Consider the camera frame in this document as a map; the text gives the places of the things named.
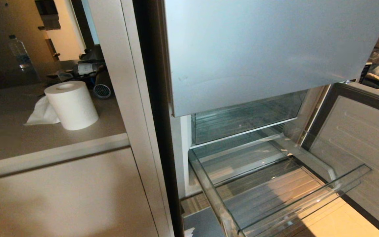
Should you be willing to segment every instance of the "freezer drawer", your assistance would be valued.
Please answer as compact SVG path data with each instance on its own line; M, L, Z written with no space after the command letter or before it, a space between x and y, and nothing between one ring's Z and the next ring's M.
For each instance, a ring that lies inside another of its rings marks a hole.
M315 143L331 147L318 138ZM269 237L349 192L371 171L346 152L335 154L355 167L340 172L327 165L287 138L279 125L197 147L188 155L206 197L197 200L199 209L208 203L226 236Z

